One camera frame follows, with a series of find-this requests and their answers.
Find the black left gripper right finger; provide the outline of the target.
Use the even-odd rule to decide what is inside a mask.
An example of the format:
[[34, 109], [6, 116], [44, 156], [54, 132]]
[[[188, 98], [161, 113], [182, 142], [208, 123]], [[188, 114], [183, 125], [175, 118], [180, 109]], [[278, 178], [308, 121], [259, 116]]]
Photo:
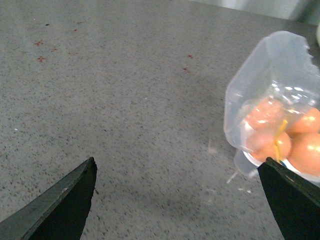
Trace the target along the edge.
[[268, 157], [258, 168], [273, 217], [286, 240], [320, 238], [320, 188]]

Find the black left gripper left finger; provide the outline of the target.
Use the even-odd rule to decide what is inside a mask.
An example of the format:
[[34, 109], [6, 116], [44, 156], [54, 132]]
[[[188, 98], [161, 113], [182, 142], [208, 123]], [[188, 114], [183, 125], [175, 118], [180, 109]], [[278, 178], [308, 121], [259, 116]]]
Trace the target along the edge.
[[92, 206], [95, 159], [65, 177], [0, 223], [2, 240], [79, 240]]

